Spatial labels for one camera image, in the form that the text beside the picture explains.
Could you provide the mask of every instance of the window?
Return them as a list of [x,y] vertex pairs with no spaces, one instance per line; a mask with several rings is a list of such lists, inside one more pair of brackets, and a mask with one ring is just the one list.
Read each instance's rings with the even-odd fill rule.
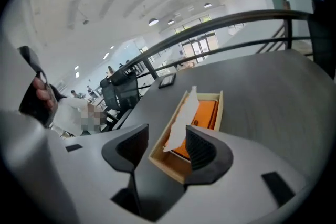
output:
[[218,41],[215,35],[207,37],[206,40],[208,41],[210,50],[218,49]]
[[210,21],[210,20],[211,20],[211,18],[210,18],[209,15],[206,15],[206,16],[201,17],[201,22],[203,22],[203,23],[208,22],[208,21]]
[[230,35],[234,35],[234,34],[236,34],[239,30],[241,30],[245,25],[246,25],[246,23],[236,24],[236,25],[230,25],[230,26],[228,27],[228,32],[229,32]]
[[178,34],[184,30],[187,30],[195,25],[199,25],[200,23],[205,23],[205,22],[208,22],[210,21],[211,18],[210,18],[210,15],[205,15],[201,18],[198,18],[198,19],[195,19],[195,20],[192,20],[191,22],[189,23],[186,23],[178,28],[175,28],[175,32]]

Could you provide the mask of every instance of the wooden box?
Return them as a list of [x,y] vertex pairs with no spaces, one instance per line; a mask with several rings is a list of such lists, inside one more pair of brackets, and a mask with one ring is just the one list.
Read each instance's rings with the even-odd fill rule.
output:
[[[178,104],[173,116],[169,120],[166,128],[163,130],[162,135],[158,139],[156,145],[153,147],[151,153],[149,154],[149,160],[155,164],[159,169],[164,171],[167,175],[171,176],[181,184],[184,183],[184,178],[191,174],[191,164],[186,160],[176,156],[171,152],[163,152],[163,146],[169,138],[170,130],[172,124],[175,122],[175,118],[177,113],[188,96],[188,92],[186,91]],[[223,115],[223,91],[220,93],[198,93],[197,98],[200,101],[206,100],[218,100],[218,111],[215,122],[214,130],[219,131],[219,127],[221,126],[222,115]]]

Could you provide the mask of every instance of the glass railing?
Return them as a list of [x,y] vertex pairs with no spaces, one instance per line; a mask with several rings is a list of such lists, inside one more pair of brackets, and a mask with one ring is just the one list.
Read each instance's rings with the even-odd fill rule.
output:
[[[275,50],[298,49],[304,47],[302,44],[308,46],[301,52],[311,56],[312,37],[309,32],[304,36],[293,34],[293,25],[297,22],[307,24],[312,20],[318,22],[313,14],[292,10],[256,10],[216,18],[161,41],[129,61],[121,71],[136,65],[145,67],[138,74],[139,91],[144,95],[157,77],[214,61]],[[226,36],[232,25],[244,25],[239,31],[239,37]]]

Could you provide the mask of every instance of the gray table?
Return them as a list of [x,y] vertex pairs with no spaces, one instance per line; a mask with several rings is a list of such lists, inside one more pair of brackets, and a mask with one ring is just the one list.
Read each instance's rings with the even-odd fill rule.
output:
[[336,133],[336,85],[322,69],[293,50],[216,62],[176,74],[158,89],[158,78],[123,127],[149,124],[149,145],[135,170],[144,216],[156,220],[183,195],[183,186],[149,160],[183,93],[224,93],[220,130],[267,146],[313,180]]

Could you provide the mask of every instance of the orange box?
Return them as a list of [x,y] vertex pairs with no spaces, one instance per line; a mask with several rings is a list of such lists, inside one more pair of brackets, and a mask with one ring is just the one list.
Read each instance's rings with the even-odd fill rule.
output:
[[[214,126],[211,128],[212,122],[214,122],[217,118],[217,109],[218,109],[218,101],[211,100],[211,101],[200,101],[199,107],[193,119],[191,125],[196,125],[203,128],[213,129]],[[173,153],[178,154],[179,156],[189,160],[189,154],[185,148],[185,140],[180,147],[172,150]]]
[[[190,162],[178,157],[176,154],[172,152],[163,152],[163,147],[169,138],[169,134],[171,131],[171,126],[175,122],[176,116],[184,103],[185,98],[188,96],[188,92],[186,91],[182,96],[182,99],[171,119],[169,120],[167,126],[163,130],[160,138],[157,143],[153,147],[151,153],[149,154],[149,160],[167,175],[171,176],[181,184],[184,183],[184,178],[191,174],[191,164]],[[218,101],[218,109],[217,109],[217,117],[216,119],[212,119],[210,125],[213,126],[215,131],[219,131],[219,127],[221,126],[222,115],[223,115],[223,91],[220,93],[198,93],[197,98],[200,101]]]

